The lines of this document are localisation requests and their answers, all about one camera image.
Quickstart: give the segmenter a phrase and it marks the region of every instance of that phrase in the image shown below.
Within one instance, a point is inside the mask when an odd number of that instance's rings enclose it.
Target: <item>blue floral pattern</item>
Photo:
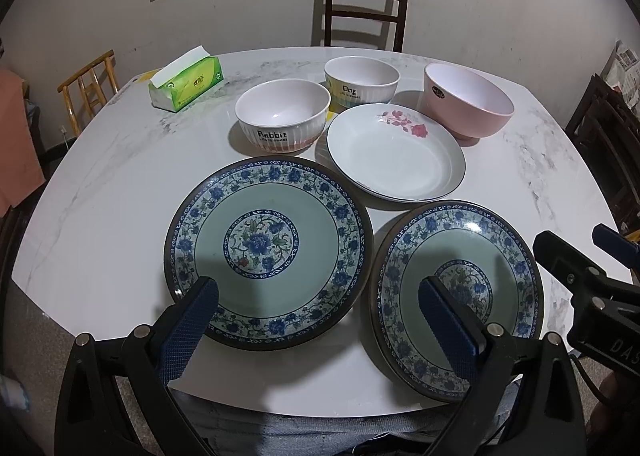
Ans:
[[[428,394],[461,399],[468,382],[453,371],[432,364],[419,353],[407,335],[400,311],[400,287],[404,269],[411,255],[432,235],[443,230],[466,229],[479,233],[502,252],[513,270],[518,292],[516,337],[536,335],[539,309],[542,308],[542,286],[539,274],[530,260],[529,250],[510,228],[489,211],[472,204],[441,203],[414,217],[400,230],[388,250],[376,276],[378,320],[382,325],[384,343],[402,373]],[[492,293],[481,270],[474,264],[462,264],[456,259],[438,270],[444,284],[457,297],[471,304],[486,319],[490,312]]]
[[[486,322],[494,306],[494,292],[489,279],[477,265],[464,259],[452,259],[439,267],[435,275],[458,302],[469,306],[482,322]]]
[[[168,278],[176,289],[175,294],[184,295],[198,278],[195,244],[203,222],[231,194],[264,183],[290,185],[315,197],[330,213],[338,238],[334,270],[316,296],[304,306],[268,318],[247,317],[218,306],[209,324],[212,336],[223,342],[229,339],[247,347],[274,344],[273,348],[277,348],[275,344],[289,345],[302,335],[322,331],[321,325],[334,317],[341,305],[361,288],[360,279],[366,268],[362,216],[347,192],[322,172],[295,161],[270,159],[242,162],[223,169],[220,174],[213,174],[185,204],[170,231]],[[225,257],[237,273],[262,279],[273,277],[276,270],[286,269],[287,263],[293,261],[298,249],[298,234],[283,214],[257,209],[253,216],[245,214],[234,221],[226,233],[225,243]],[[243,266],[243,255],[249,261],[246,266]]]
[[[247,279],[267,279],[281,273],[295,258],[298,231],[279,212],[248,212],[226,231],[223,252],[236,273]]]

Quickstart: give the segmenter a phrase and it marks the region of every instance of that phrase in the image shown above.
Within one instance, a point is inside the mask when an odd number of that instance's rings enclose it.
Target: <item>cable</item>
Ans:
[[[578,357],[576,357],[574,354],[570,354],[569,358],[575,364],[575,367],[578,370],[578,373],[580,373],[580,376],[584,380],[585,384],[587,384],[587,387],[589,388],[593,396],[595,396],[601,404],[609,407],[610,409],[617,410],[620,412],[624,412],[627,409],[627,407],[620,406],[620,404],[617,404],[615,401],[613,401],[610,398],[607,398],[602,394],[600,389],[598,389],[597,386],[593,383],[593,380],[591,380],[589,375],[587,375],[587,371],[582,366],[582,363],[580,362],[580,360],[578,360]]]

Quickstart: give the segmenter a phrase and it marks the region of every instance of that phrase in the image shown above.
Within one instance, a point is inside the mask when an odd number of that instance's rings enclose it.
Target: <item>plate rim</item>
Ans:
[[[334,327],[340,320],[347,315],[349,310],[353,307],[354,303],[358,299],[358,297],[362,294],[365,286],[369,282],[370,270],[372,266],[372,260],[374,256],[374,236],[373,236],[373,228],[371,225],[371,219],[369,217],[369,213],[367,212],[366,207],[360,202],[357,198],[357,192],[351,187],[349,180],[341,173],[337,173],[330,168],[314,162],[312,160],[307,160],[305,158],[298,158],[296,156],[289,156],[284,154],[279,155],[265,155],[265,156],[255,156],[251,158],[242,159],[240,161],[231,163],[229,165],[224,166],[223,168],[209,174],[206,178],[204,178],[196,187],[189,192],[187,197],[184,198],[178,209],[176,210],[174,217],[172,217],[171,223],[166,233],[166,237],[164,239],[164,248],[162,249],[162,266],[163,266],[163,275],[164,280],[166,282],[167,288],[174,303],[178,303],[182,297],[178,297],[176,293],[176,286],[174,283],[174,279],[172,277],[171,264],[170,264],[170,251],[171,251],[171,239],[173,236],[173,232],[175,226],[180,219],[180,216],[184,212],[184,209],[191,203],[192,198],[201,190],[204,184],[209,182],[209,179],[215,175],[224,174],[230,170],[241,167],[242,165],[247,165],[250,163],[255,163],[259,161],[279,161],[279,162],[291,162],[298,163],[299,165],[305,166],[307,168],[312,168],[321,174],[324,174],[328,178],[332,179],[339,187],[344,190],[344,192],[351,198],[353,202],[354,208],[360,214],[360,220],[362,223],[362,229],[364,232],[364,260],[362,262],[362,269],[360,271],[360,275],[358,276],[355,284],[353,285],[352,292],[347,296],[345,301],[338,307],[335,308],[332,314],[327,320],[322,322],[322,324],[317,327],[310,327],[309,331],[302,335],[297,335],[287,341],[280,341],[274,343],[251,343],[247,341],[237,341],[235,339],[231,339],[221,334],[216,334],[212,331],[212,328],[207,325],[205,330],[205,334],[207,337],[219,342],[221,344],[225,344],[226,346],[230,346],[232,348],[241,349],[244,351],[276,351],[282,350],[286,348],[292,348],[293,346],[298,346],[299,344],[303,344],[312,340],[316,337],[319,337],[326,331],[329,331],[332,327]]]
[[[534,333],[529,338],[540,338],[540,333],[542,332],[542,326],[544,322],[545,315],[545,295],[542,285],[542,277],[540,276],[540,270],[538,269],[538,263],[533,257],[533,253],[529,248],[529,245],[524,241],[522,236],[508,223],[502,216],[495,213],[492,210],[489,210],[482,205],[478,205],[477,203],[472,203],[471,201],[463,201],[463,200],[438,200],[431,201],[430,203],[426,203],[417,207],[414,210],[408,211],[407,213],[402,214],[399,219],[394,223],[392,228],[385,235],[380,247],[378,248],[378,252],[371,264],[371,269],[369,271],[369,318],[371,320],[371,327],[373,329],[374,337],[376,339],[376,344],[382,352],[383,359],[385,359],[386,364],[393,370],[393,372],[398,376],[405,384],[410,386],[414,391],[420,393],[422,396],[426,396],[427,398],[431,398],[433,400],[437,400],[438,402],[445,402],[448,404],[456,404],[462,401],[464,398],[464,393],[462,396],[447,396],[446,394],[440,394],[430,389],[427,389],[425,386],[420,386],[416,384],[411,378],[408,378],[405,374],[405,370],[400,367],[400,365],[396,362],[393,353],[391,353],[388,346],[386,346],[385,335],[383,333],[383,327],[380,321],[378,320],[378,281],[374,280],[376,278],[376,274],[380,273],[380,269],[382,268],[382,264],[386,257],[386,252],[389,249],[389,245],[395,239],[396,235],[398,235],[399,231],[402,230],[408,223],[411,222],[419,214],[424,213],[425,211],[431,210],[437,206],[441,205],[466,205],[470,207],[475,207],[481,211],[487,212],[495,217],[498,217],[502,224],[506,226],[506,228],[513,233],[513,235],[526,247],[526,256],[531,262],[531,265],[534,270],[534,285],[538,292],[538,318],[536,321],[536,325],[534,327]]]
[[[386,105],[386,106],[392,106],[392,107],[399,107],[399,108],[402,108],[402,110],[410,110],[412,112],[417,113],[421,117],[426,118],[427,120],[430,120],[432,123],[436,124],[437,126],[442,127],[442,129],[447,134],[449,134],[451,139],[458,146],[458,148],[460,149],[460,154],[462,155],[463,172],[462,172],[462,178],[460,178],[460,181],[458,182],[458,184],[455,187],[453,187],[450,191],[445,192],[444,194],[441,194],[439,196],[434,196],[434,197],[431,197],[431,198],[409,199],[409,198],[395,198],[393,196],[388,196],[388,195],[381,194],[379,192],[376,192],[372,188],[366,187],[364,184],[360,183],[359,181],[357,181],[355,179],[352,179],[344,170],[342,170],[342,168],[340,167],[339,163],[335,160],[335,157],[331,152],[331,147],[329,146],[329,133],[331,132],[331,128],[334,125],[334,122],[338,118],[340,118],[340,116],[344,115],[345,113],[347,113],[351,109],[356,109],[358,107],[364,107],[364,106],[367,106],[367,105]],[[351,108],[348,108],[348,109],[342,111],[339,115],[337,115],[334,119],[332,119],[332,121],[329,124],[329,128],[327,129],[326,149],[329,152],[329,156],[331,158],[331,161],[338,168],[338,170],[340,171],[340,174],[342,174],[345,178],[347,178],[351,183],[353,183],[354,185],[357,185],[359,188],[361,188],[365,192],[368,192],[372,196],[375,196],[377,198],[381,198],[381,199],[386,200],[386,201],[393,201],[394,203],[407,203],[407,204],[431,203],[432,201],[439,200],[440,198],[444,198],[444,197],[448,196],[449,194],[451,194],[454,190],[456,190],[456,188],[460,187],[460,185],[462,184],[462,182],[464,181],[465,176],[466,176],[466,158],[465,158],[465,153],[462,150],[462,147],[460,147],[460,143],[458,143],[458,140],[456,140],[456,138],[447,130],[447,128],[444,127],[444,125],[442,125],[441,123],[435,121],[433,118],[430,118],[429,116],[424,115],[423,113],[421,113],[418,110],[412,109],[411,107],[405,107],[403,105],[398,105],[398,104],[395,104],[395,103],[380,103],[380,102],[378,102],[378,103],[363,103],[361,105],[357,105],[356,107],[351,107]]]

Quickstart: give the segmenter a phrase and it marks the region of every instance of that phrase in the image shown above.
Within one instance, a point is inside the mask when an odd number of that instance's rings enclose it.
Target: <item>pink cloth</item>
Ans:
[[[0,217],[43,183],[24,112],[22,80],[0,69]]]

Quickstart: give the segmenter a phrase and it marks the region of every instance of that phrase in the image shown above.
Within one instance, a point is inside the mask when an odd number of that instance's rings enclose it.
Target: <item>floor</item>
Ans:
[[[31,400],[31,410],[16,410],[15,416],[45,454],[52,455],[58,392],[73,337],[45,315],[14,283],[7,290],[3,337],[4,374],[22,382]],[[583,359],[583,365],[596,385],[610,372],[591,359]],[[577,379],[585,418],[588,418],[596,399],[582,379],[579,376]],[[143,446],[154,454],[161,454],[128,382],[121,379],[118,384]]]

